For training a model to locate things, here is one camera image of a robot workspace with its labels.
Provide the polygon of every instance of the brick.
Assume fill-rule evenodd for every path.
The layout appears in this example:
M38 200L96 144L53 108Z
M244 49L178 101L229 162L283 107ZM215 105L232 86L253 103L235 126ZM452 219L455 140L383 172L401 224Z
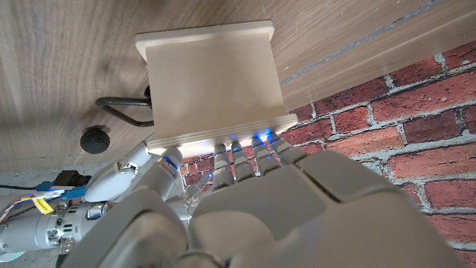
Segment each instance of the brick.
M209 159L210 157L213 157L213 154L212 153L209 153L207 155L203 155L203 156L200 156L200 159L203 160L203 159Z
M471 106L463 110L463 119L470 133L476 133L476 106Z
M476 61L476 41L443 53L449 69Z
M233 153L231 152L231 150L228 150L226 153L228 155L228 161L230 163L233 163Z
M182 165L182 166L180 167L180 174L181 174L182 176L187 176L187 175L188 175L187 167L185 167L185 165Z
M372 103L376 121L408 118L476 100L476 75L471 72L403 92Z
M186 176L185 177L185 184L186 185L196 184L200 180L200 178L202 178L202 175L200 173Z
M211 188L211 185L205 185L205 186L203 186L202 191L206 192L206 191L210 190L210 188Z
M234 166L234 165L230 165L230 170L231 170L231 175L233 175L233 178L236 178L237 175L235 174L235 166Z
M188 164L188 173L189 174L195 174L197 173L197 169L196 169L196 164L193 163L193 164Z
M258 171L258 166L256 166L256 162L253 159L249 159L250 165L253 167L254 172Z
M476 172L476 143L392 156L388 164L396 179Z
M367 107L359 107L334 115L335 128L338 133L349 133L368 127Z
M440 72L441 65L431 58L391 72L389 75L392 77L394 86L404 86L430 78Z
M302 106L301 108L297 108L296 110L293 110L289 112L290 114L296 114L297 115L297 120L299 122L304 122L306 120L312 119L312 107L310 105Z
M388 92L385 80L380 77L354 86L351 89L314 102L317 116L342 109L346 106L368 101Z
M303 150L304 152L308 154L319 153L323 150L322 145L320 144L308 144L308 145L299 147L299 149Z
M417 195L418 190L417 190L417 187L415 186L415 184L405 183L404 185L402 185L400 190L402 190L404 193L406 193L407 196L410 197L415 202L415 204L422 205L422 200L420 200L418 195Z
M204 171L213 168L213 158L198 161L196 163L197 171Z
M281 133L280 137L290 144L302 144L319 138L327 138L330 135L332 135L330 119L323 119L296 130Z
M467 268L476 268L476 252L457 250L456 255Z
M243 151L245 152L246 157L248 157L249 159L250 159L251 157L253 157L253 155L254 155L254 154L253 154L253 147L251 147L251 146L246 146L246 147L244 147L244 148L243 148Z
M453 111L403 124L408 143L440 141L460 135Z
M187 159L184 159L183 163L193 163L195 161L199 160L199 157L198 156L195 156L195 157L190 157L190 158L187 158Z
M434 208L476 208L476 180L427 182L425 191Z
M402 136L395 127L373 130L349 138L343 138L327 145L327 150L334 150L346 156L373 153L403 147Z
M476 215L431 215L428 220L446 239L459 243L476 242Z

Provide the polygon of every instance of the wire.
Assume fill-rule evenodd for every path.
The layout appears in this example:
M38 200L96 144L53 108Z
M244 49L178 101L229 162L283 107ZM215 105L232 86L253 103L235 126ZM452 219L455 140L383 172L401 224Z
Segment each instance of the wire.
M0 188L16 189L16 190L35 190L36 187L22 187L22 186L14 186L14 185L0 185Z
M3 223L7 217L10 211L15 207L16 204L20 203L23 201L23 197L19 197L15 199L14 201L10 202L4 209L3 215L0 217L0 223Z
M50 200L48 200L47 202L49 203L49 202L51 202L51 201L58 200L59 198L60 198L60 197L54 197L54 198L51 198ZM36 208L36 206L32 206L32 207L30 207L30 208L27 208L27 209L25 209L25 210L22 210L22 211L20 211L19 213L16 213L16 214L13 214L13 215L9 216L5 221L7 221L7 220L9 220L9 219L11 219L11 218L14 218L14 217L23 215L23 214L25 214L25 213L27 213L27 212L29 212L30 210L35 209L35 208Z

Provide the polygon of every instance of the red brick wall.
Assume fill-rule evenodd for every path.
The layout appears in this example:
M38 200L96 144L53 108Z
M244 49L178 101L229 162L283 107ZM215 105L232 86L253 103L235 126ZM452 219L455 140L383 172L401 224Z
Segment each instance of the red brick wall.
M300 123L281 137L307 153L343 153L400 185L476 267L475 72L473 42L296 109ZM186 159L186 185L212 167L211 155Z

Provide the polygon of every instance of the robotic hand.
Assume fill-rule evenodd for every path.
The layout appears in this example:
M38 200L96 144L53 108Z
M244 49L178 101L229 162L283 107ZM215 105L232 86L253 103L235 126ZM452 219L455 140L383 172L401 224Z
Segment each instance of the robotic hand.
M164 196L181 154L167 149L65 267L462 267L384 178L337 153L308 156L274 133L268 144L274 154L253 140L261 176L232 144L236 181L216 146L213 193L187 189L169 200L175 207ZM187 229L180 219L190 219Z
M123 160L97 172L87 184L86 194L81 187L66 193L54 190L29 194L29 197L49 199L47 205L53 209L46 214L34 209L32 202L3 197L3 200L15 199L15 202L6 207L0 219L0 262L12 261L26 251L54 247L59 247L60 257L64 257L112 207L109 201L127 190L138 169L150 158L142 141ZM86 202L68 200L82 195Z

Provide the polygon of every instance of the robotic arm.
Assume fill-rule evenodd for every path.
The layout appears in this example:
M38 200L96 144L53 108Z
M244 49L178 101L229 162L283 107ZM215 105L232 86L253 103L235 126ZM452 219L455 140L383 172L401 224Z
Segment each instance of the robotic arm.
M30 194L32 197L51 198L54 210L42 214L32 202L18 202L7 206L8 213L0 223L0 262L12 261L26 251L60 248L60 255L68 254L76 242L96 224L116 200L131 185L138 170L151 158L144 141L123 160L113 162L97 172L84 188L86 202L70 199L65 191L46 191ZM17 197L2 197L7 202Z

